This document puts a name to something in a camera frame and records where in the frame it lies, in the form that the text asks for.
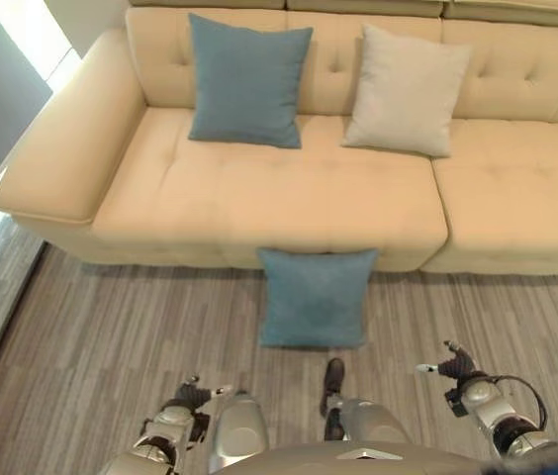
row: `blue pillow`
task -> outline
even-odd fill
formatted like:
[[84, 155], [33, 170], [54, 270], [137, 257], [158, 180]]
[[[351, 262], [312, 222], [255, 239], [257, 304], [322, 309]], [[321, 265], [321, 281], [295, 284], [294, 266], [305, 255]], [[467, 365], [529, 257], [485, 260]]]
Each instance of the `blue pillow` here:
[[260, 33], [189, 19], [196, 65], [189, 139], [301, 148], [295, 115], [313, 29]]
[[378, 252], [289, 254], [259, 249], [268, 277], [264, 346], [359, 346], [362, 301]]

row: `leather sofa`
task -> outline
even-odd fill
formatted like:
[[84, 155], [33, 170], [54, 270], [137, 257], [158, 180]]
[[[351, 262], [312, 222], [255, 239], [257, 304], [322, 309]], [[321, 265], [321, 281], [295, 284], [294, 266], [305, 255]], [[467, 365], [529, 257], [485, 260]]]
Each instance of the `leather sofa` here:
[[[134, 3], [12, 150], [0, 210], [20, 225], [94, 263], [259, 268], [261, 246], [376, 247], [383, 271], [558, 274], [558, 0]], [[187, 139], [191, 11], [314, 27], [301, 149]], [[473, 46], [451, 156], [340, 146], [363, 22]]]

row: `beige pillow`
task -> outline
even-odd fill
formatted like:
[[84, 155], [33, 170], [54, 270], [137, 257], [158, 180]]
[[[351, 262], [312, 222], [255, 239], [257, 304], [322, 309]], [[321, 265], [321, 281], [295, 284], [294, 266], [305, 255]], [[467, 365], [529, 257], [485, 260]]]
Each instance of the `beige pillow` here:
[[450, 154], [449, 126], [471, 48], [399, 37], [371, 25], [343, 145]]

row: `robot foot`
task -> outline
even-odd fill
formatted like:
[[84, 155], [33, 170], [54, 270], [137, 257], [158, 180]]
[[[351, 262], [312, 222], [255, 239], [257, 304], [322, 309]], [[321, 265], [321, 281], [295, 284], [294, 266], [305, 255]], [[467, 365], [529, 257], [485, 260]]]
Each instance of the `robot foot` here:
[[342, 380], [345, 378], [345, 363], [340, 358], [333, 358], [327, 363], [325, 377], [323, 379], [323, 395], [319, 411], [323, 418], [327, 417], [327, 398], [334, 394], [340, 394]]
[[340, 409], [332, 409], [325, 419], [324, 440], [343, 440], [344, 437], [345, 430], [340, 423]]

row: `black cable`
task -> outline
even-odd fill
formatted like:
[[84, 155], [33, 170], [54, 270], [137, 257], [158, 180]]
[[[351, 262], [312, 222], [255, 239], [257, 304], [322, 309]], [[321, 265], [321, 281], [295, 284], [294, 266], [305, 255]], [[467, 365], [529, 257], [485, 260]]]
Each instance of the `black cable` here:
[[547, 420], [549, 419], [549, 413], [547, 411], [547, 408], [545, 407], [543, 398], [540, 397], [540, 394], [538, 394], [538, 392], [534, 389], [534, 387], [531, 384], [529, 384], [523, 378], [519, 378], [518, 376], [511, 376], [508, 374], [503, 374], [500, 376], [490, 376], [489, 379], [494, 384], [497, 384], [499, 381], [513, 380], [513, 381], [518, 381], [519, 383], [522, 383], [525, 386], [527, 386], [527, 388], [529, 388], [529, 390], [536, 398], [536, 404], [538, 405], [538, 419], [539, 419], [538, 428], [539, 430], [545, 430], [545, 428], [547, 427]]

